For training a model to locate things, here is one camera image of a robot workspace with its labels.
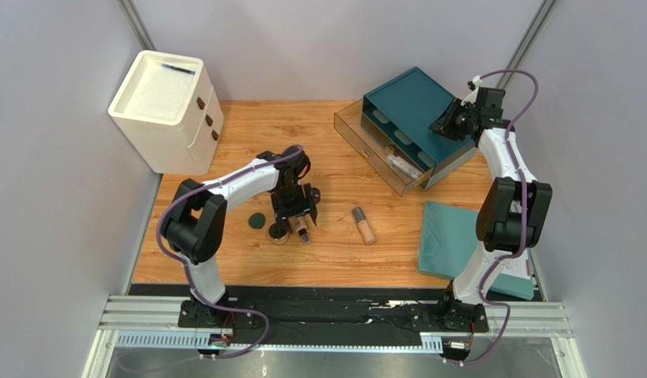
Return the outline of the brown foundation bottle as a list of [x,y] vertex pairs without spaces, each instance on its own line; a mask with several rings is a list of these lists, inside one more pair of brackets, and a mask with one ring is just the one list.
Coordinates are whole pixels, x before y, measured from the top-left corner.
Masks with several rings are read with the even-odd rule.
[[311,239],[309,237],[309,231],[307,228],[307,224],[305,222],[305,217],[304,216],[291,217],[289,219],[289,222],[294,233],[299,236],[302,243],[305,245],[309,245],[311,243]]

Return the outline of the clear plastic bottle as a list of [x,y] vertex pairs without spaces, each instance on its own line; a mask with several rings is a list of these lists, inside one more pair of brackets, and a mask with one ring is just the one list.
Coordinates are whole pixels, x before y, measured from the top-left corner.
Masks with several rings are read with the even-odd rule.
[[416,166],[410,164],[400,156],[388,154],[386,160],[389,165],[391,165],[404,176],[408,177],[410,180],[419,180],[423,175],[423,173]]

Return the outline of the transparent smoky drawer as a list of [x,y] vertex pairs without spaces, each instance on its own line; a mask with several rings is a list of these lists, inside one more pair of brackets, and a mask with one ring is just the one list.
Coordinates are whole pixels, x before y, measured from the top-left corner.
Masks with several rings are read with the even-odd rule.
[[[374,106],[354,102],[334,114],[334,128],[399,196],[427,189],[434,165],[420,160],[421,149]],[[388,154],[404,158],[423,175],[410,180],[389,165]]]

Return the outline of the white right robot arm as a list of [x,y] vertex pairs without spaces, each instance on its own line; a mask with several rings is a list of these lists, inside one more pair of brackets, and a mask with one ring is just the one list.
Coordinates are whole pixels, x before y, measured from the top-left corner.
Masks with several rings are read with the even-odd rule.
[[503,118],[505,91],[478,80],[468,87],[470,94],[455,98],[430,126],[447,139],[471,139],[494,178],[475,226],[479,243],[438,303],[438,324],[450,331],[467,331],[481,320],[490,285],[540,239],[553,196],[523,162],[514,126]]

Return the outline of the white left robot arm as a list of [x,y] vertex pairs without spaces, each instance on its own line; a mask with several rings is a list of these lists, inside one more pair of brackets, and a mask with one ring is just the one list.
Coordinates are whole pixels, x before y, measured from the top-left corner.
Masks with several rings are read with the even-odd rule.
[[220,278],[216,253],[223,240],[227,214],[261,193],[270,195],[278,237],[296,235],[311,242],[305,218],[315,221],[320,191],[303,179],[312,163],[300,145],[282,153],[265,151],[248,165],[219,179],[184,180],[157,222],[157,245],[184,269],[191,299],[186,315],[219,327],[232,318],[227,290]]

